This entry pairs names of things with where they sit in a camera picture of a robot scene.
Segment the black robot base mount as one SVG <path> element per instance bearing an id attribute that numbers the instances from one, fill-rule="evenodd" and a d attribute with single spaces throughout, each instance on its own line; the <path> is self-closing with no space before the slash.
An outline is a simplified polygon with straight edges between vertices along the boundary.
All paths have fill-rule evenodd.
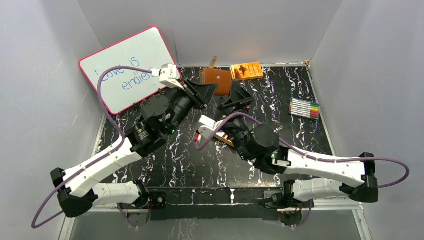
<path id="1" fill-rule="evenodd" d="M 146 213 L 150 221 L 179 219 L 259 219 L 299 226 L 315 203 L 300 202 L 282 187 L 149 187 L 140 207 L 119 203 L 130 219 Z"/>

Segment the gold oval tin tray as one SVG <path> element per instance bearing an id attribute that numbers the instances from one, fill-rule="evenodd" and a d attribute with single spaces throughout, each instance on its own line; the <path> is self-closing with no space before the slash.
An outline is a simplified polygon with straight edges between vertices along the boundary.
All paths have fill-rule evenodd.
<path id="1" fill-rule="evenodd" d="M 219 132 L 217 132 L 215 135 L 214 135 L 214 137 L 217 139 L 217 140 L 219 140 L 219 141 L 221 141 L 221 142 L 223 142 L 223 143 L 225 143 L 225 144 L 227 144 L 227 145 L 229 145 L 229 146 L 231 146 L 231 147 L 235 147 L 234 146 L 234 144 L 233 144 L 233 142 L 229 139 L 229 136 L 228 135 L 226 135 L 224 132 L 222 132 L 222 131 L 219 131 Z"/>

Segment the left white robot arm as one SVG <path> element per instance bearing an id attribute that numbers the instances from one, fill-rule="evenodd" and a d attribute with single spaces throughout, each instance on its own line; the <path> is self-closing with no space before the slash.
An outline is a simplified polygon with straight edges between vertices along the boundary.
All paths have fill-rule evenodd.
<path id="1" fill-rule="evenodd" d="M 73 168 L 52 170 L 50 175 L 64 214 L 75 218 L 92 207 L 108 204 L 147 206 L 150 193 L 142 181 L 102 181 L 165 145 L 192 109 L 202 110 L 208 105 L 218 87 L 216 83 L 185 79 L 182 88 L 159 91 L 140 108 L 139 121 L 111 146 Z"/>

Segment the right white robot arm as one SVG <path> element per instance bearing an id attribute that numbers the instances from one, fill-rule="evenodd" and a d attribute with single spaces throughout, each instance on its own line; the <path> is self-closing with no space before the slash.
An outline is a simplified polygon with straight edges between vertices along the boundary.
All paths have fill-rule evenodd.
<path id="1" fill-rule="evenodd" d="M 282 202 L 295 207 L 299 202 L 315 198 L 349 197 L 362 203 L 379 200 L 378 180 L 375 176 L 374 155 L 364 152 L 359 159 L 334 157 L 308 152 L 287 143 L 280 144 L 280 136 L 266 124 L 250 129 L 244 118 L 253 96 L 233 81 L 220 85 L 218 116 L 229 119 L 222 131 L 229 137 L 238 155 L 244 161 L 253 161 L 253 166 L 269 175 L 303 174 L 314 176 L 312 180 L 294 180 L 284 183 Z"/>

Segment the brown leather card holder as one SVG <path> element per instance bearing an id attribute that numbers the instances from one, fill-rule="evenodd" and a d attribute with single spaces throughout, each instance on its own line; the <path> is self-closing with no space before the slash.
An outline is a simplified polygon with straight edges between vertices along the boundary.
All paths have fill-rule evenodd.
<path id="1" fill-rule="evenodd" d="M 229 70 L 215 68 L 217 56 L 214 56 L 208 67 L 200 71 L 202 84 L 218 84 L 215 96 L 228 96 L 231 91 L 232 74 Z"/>

